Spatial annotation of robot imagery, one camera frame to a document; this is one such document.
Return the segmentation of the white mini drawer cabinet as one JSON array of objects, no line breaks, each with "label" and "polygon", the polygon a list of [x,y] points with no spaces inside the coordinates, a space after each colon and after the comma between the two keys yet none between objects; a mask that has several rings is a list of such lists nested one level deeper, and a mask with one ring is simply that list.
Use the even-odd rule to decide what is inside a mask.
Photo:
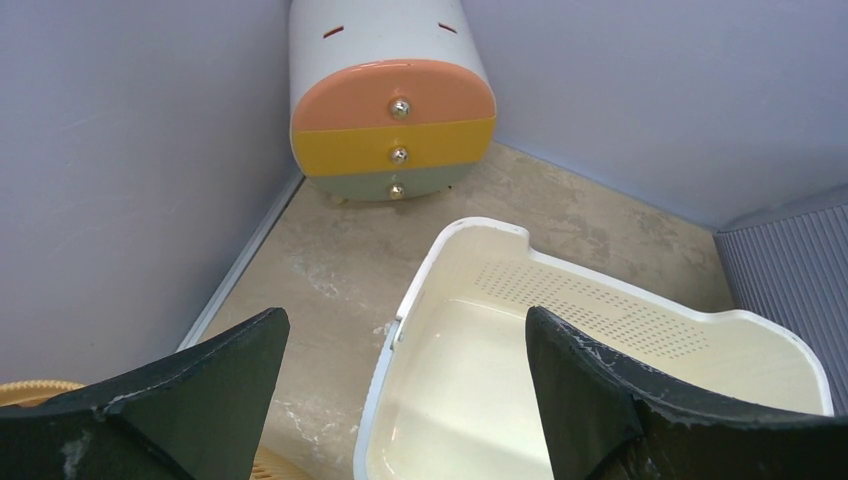
[{"label": "white mini drawer cabinet", "polygon": [[459,1],[295,1],[288,33],[292,152],[321,190],[420,197],[484,157],[496,99]]}]

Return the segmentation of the grey plastic basket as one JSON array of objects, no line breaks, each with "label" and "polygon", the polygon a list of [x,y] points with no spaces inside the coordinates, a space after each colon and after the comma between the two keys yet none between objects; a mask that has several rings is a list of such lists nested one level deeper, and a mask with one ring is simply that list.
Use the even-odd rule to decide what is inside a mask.
[{"label": "grey plastic basket", "polygon": [[847,206],[718,231],[714,242],[735,303],[796,333],[827,373],[847,414]]}]

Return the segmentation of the white plastic basket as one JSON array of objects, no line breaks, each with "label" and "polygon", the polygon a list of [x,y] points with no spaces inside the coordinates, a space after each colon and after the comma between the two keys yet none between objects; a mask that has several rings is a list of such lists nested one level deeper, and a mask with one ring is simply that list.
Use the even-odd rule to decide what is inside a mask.
[{"label": "white plastic basket", "polygon": [[528,231],[457,220],[434,241],[379,355],[353,457],[358,479],[557,479],[527,358],[543,307],[602,344],[709,391],[838,417],[793,332],[705,313],[534,250]]}]

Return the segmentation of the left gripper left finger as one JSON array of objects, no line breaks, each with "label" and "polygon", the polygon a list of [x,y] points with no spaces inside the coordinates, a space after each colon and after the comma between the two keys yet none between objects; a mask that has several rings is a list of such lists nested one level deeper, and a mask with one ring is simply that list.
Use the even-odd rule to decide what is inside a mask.
[{"label": "left gripper left finger", "polygon": [[248,478],[289,332],[270,308],[111,379],[3,407],[2,477]]}]

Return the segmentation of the yellow plastic basket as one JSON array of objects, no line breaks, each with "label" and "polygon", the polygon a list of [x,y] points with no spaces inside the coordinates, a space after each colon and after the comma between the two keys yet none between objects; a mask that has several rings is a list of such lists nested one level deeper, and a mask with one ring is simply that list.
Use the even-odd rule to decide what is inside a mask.
[{"label": "yellow plastic basket", "polygon": [[[83,384],[61,380],[23,380],[1,385],[1,406],[34,407],[80,388]],[[253,480],[306,480],[311,476],[293,462],[259,446],[250,474]]]}]

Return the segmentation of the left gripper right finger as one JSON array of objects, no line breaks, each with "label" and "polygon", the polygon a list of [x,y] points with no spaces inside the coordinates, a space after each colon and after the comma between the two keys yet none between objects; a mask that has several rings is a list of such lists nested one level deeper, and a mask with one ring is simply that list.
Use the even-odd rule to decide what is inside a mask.
[{"label": "left gripper right finger", "polygon": [[843,479],[847,421],[772,408],[663,373],[543,307],[527,358],[557,479]]}]

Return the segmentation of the aluminium frame rail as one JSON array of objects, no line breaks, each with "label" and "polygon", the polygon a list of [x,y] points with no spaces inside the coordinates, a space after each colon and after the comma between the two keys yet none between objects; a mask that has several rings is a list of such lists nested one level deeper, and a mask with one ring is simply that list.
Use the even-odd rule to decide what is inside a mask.
[{"label": "aluminium frame rail", "polygon": [[218,285],[196,320],[189,328],[186,335],[183,337],[182,341],[177,346],[176,352],[190,348],[200,341],[201,336],[206,331],[209,324],[214,320],[223,303],[243,276],[244,272],[276,225],[286,207],[290,204],[292,198],[297,193],[304,179],[305,177],[302,173],[296,173],[290,180],[287,180],[284,183],[282,191],[276,197],[270,209],[267,211],[249,238],[247,244],[239,253],[221,283]]}]

